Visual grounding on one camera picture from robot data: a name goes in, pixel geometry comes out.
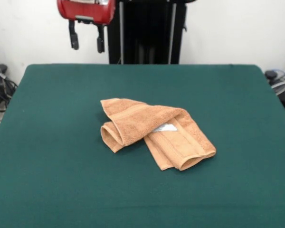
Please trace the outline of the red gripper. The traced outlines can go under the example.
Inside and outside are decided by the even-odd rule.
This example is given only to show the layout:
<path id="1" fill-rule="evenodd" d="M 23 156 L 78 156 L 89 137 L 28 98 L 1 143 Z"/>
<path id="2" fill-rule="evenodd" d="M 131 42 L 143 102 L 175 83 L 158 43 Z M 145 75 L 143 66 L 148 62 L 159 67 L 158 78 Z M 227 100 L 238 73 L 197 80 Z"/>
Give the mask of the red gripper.
<path id="1" fill-rule="evenodd" d="M 60 15 L 69 20 L 69 35 L 71 48 L 79 49 L 78 36 L 75 31 L 75 20 L 92 21 L 97 25 L 97 51 L 105 52 L 104 26 L 114 17 L 115 0 L 57 0 Z"/>

